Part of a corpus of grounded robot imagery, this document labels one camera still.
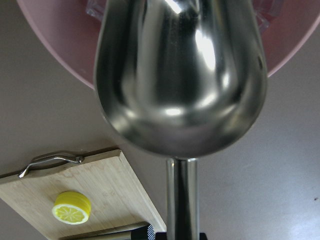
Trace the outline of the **steel ice scoop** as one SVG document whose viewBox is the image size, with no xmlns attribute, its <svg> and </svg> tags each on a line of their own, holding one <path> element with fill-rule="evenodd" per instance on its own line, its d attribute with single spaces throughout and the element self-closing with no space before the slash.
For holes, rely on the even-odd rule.
<svg viewBox="0 0 320 240">
<path fill-rule="evenodd" d="M 250 0 L 109 0 L 94 66 L 105 119 L 167 157 L 159 240 L 204 240 L 197 163 L 239 140 L 265 101 L 267 66 Z"/>
</svg>

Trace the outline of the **lemon half slice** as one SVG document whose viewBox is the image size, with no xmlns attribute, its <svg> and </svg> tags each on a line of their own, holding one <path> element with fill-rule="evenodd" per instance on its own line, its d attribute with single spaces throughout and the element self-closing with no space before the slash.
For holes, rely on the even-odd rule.
<svg viewBox="0 0 320 240">
<path fill-rule="evenodd" d="M 62 223 L 80 225 L 89 220 L 91 209 L 91 201 L 84 194 L 65 191 L 56 197 L 51 212 Z"/>
</svg>

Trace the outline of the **steel muddler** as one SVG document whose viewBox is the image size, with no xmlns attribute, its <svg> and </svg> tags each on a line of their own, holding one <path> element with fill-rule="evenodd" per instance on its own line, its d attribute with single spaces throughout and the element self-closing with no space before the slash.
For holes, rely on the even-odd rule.
<svg viewBox="0 0 320 240">
<path fill-rule="evenodd" d="M 147 224 L 135 229 L 90 236 L 83 240 L 155 240 L 156 234 L 152 225 Z"/>
</svg>

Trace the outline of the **pink bowl of ice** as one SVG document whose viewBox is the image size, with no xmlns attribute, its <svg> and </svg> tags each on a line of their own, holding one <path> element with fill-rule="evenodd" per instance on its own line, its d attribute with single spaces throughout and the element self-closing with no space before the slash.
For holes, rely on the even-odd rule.
<svg viewBox="0 0 320 240">
<path fill-rule="evenodd" d="M 101 23 L 85 0 L 19 0 L 40 41 L 71 74 L 90 88 Z M 255 0 L 257 21 L 272 76 L 302 47 L 320 23 L 318 0 Z"/>
</svg>

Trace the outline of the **bamboo cutting board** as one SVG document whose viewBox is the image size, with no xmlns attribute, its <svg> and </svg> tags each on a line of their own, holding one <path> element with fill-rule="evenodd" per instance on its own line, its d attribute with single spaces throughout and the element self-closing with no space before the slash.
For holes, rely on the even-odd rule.
<svg viewBox="0 0 320 240">
<path fill-rule="evenodd" d="M 90 200 L 87 222 L 71 225 L 54 217 L 55 200 L 67 191 L 81 193 Z M 2 177 L 0 197 L 49 240 L 89 237 L 142 222 L 151 224 L 156 232 L 167 229 L 119 149 L 90 155 L 80 164 L 30 170 L 24 177 Z"/>
</svg>

